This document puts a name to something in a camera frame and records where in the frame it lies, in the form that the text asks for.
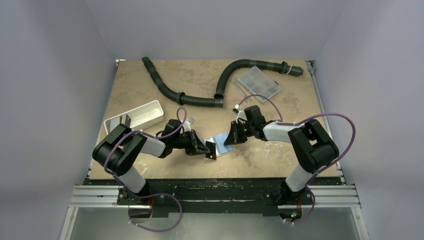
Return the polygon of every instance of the white wall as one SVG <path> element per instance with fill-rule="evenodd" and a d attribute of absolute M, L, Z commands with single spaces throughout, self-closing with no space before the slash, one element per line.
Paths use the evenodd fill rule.
<path fill-rule="evenodd" d="M 0 2 L 0 239 L 58 239 L 114 76 L 85 1 Z"/>
<path fill-rule="evenodd" d="M 87 0 L 116 59 L 315 59 L 347 0 Z"/>
<path fill-rule="evenodd" d="M 373 240 L 423 239 L 424 2 L 349 0 L 316 58 L 327 112 L 351 116 L 342 160 Z M 331 119 L 346 145 L 349 125 Z"/>

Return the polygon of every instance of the white plastic container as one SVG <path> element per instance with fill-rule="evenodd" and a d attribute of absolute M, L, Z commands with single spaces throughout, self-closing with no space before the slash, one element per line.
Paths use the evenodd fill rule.
<path fill-rule="evenodd" d="M 281 91 L 281 87 L 257 66 L 241 74 L 238 81 L 252 94 L 259 94 L 268 99 Z M 259 96 L 256 96 L 256 99 L 262 104 L 267 101 Z"/>
<path fill-rule="evenodd" d="M 103 124 L 107 134 L 109 134 L 111 120 L 124 114 L 127 114 L 131 118 L 131 123 L 129 127 L 132 130 L 143 130 L 164 120 L 164 110 L 162 110 L 159 101 L 154 100 L 137 108 L 131 109 L 129 111 L 123 112 L 122 114 L 104 120 Z"/>

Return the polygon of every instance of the black mounting base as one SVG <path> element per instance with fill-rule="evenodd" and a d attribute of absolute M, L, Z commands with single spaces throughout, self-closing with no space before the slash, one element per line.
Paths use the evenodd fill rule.
<path fill-rule="evenodd" d="M 270 178 L 189 178 L 189 179 L 147 179 L 149 194 L 167 193 L 181 203 L 184 213 L 229 213 L 262 214 L 280 216 L 277 197 L 284 177 Z M 116 185 L 111 180 L 86 179 L 85 185 Z M 341 185 L 339 177 L 318 177 L 312 185 Z M 148 205 L 148 200 L 132 199 L 119 189 L 118 205 Z M 312 199 L 304 191 L 299 197 L 303 205 L 311 205 Z M 299 199 L 285 205 L 296 206 Z M 167 217 L 179 212 L 178 205 L 169 197 L 154 198 L 153 217 Z"/>

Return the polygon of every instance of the black corrugated hose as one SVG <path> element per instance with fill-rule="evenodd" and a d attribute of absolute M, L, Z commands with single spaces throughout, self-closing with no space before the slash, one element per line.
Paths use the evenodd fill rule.
<path fill-rule="evenodd" d="M 165 97 L 175 101 L 179 105 L 193 105 L 197 107 L 209 107 L 209 108 L 223 108 L 224 107 L 224 91 L 227 85 L 227 81 L 230 78 L 231 74 L 237 69 L 240 68 L 251 68 L 253 66 L 257 66 L 262 70 L 271 70 L 278 72 L 280 74 L 288 74 L 291 76 L 301 76 L 303 74 L 303 69 L 299 66 L 290 66 L 287 62 L 283 61 L 280 63 L 273 63 L 267 61 L 256 61 L 249 59 L 241 59 L 234 61 L 230 65 L 228 65 L 221 76 L 219 77 L 218 84 L 216 86 L 216 92 L 213 96 L 214 98 L 203 98 L 196 96 L 187 96 L 184 92 L 174 92 L 171 90 L 165 83 L 162 81 L 161 76 L 156 71 L 155 65 L 153 65 L 152 61 L 145 56 L 141 59 L 144 63 L 145 68 L 150 73 L 150 77 L 153 80 L 154 84 L 156 84 L 159 91 L 165 95 Z"/>

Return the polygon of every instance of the tabletop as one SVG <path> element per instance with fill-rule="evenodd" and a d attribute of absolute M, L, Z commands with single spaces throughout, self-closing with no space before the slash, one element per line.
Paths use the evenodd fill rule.
<path fill-rule="evenodd" d="M 188 96 L 213 98 L 218 79 L 234 60 L 153 60 L 163 82 L 174 92 L 185 92 Z M 281 63 L 282 60 L 266 60 Z M 281 91 L 271 100 L 277 105 L 284 122 L 300 122 L 301 120 L 321 112 L 315 88 L 304 60 L 286 60 L 289 65 L 302 67 L 304 74 L 294 77 L 273 71 L 264 71 L 281 86 Z M 237 78 L 248 68 L 236 70 L 231 78 Z M 200 139 L 228 133 L 230 123 L 236 119 L 232 109 L 243 96 L 228 81 L 224 94 L 223 108 L 207 108 L 184 105 L 187 117 L 195 122 L 191 125 Z M 143 129 L 154 135 L 164 129 L 169 119 L 176 119 L 176 102 L 166 98 L 153 83 L 143 62 L 121 61 L 116 72 L 115 81 L 104 119 L 120 115 L 141 105 L 158 100 L 164 120 Z M 277 111 L 269 103 L 261 104 L 255 98 L 244 102 L 242 107 L 257 105 L 267 121 L 279 119 Z M 106 136 L 102 124 L 99 139 Z M 244 144 L 235 146 L 235 151 L 219 156 L 216 160 L 204 158 L 202 155 L 188 156 L 183 149 L 174 149 L 165 158 L 157 158 L 147 154 L 139 154 L 134 166 L 143 177 L 153 178 L 259 178 L 287 177 L 298 164 L 295 152 L 289 143 L 261 141 L 250 137 Z M 321 177 L 338 176 L 333 166 Z M 94 161 L 90 179 L 110 179 L 103 167 Z"/>

